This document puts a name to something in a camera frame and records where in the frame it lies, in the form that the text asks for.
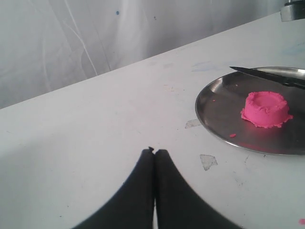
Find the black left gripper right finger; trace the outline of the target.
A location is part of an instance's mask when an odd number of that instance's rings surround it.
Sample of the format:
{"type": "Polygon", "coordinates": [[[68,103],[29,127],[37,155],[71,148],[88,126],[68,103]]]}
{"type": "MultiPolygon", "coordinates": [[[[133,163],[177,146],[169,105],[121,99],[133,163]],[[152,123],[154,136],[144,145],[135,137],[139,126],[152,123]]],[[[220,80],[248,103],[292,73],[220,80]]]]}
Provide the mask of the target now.
{"type": "Polygon", "coordinates": [[[167,150],[155,153],[155,199],[160,229],[239,229],[202,200],[178,171],[167,150]]]}

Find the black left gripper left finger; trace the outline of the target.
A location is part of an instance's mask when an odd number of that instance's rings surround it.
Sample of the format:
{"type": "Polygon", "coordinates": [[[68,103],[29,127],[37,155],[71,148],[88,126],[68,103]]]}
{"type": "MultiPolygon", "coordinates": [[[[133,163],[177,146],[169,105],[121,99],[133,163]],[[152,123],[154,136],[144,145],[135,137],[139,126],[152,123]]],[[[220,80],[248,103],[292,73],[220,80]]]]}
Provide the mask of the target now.
{"type": "Polygon", "coordinates": [[[154,213],[154,153],[141,152],[120,189],[76,229],[152,229],[154,213]]]}

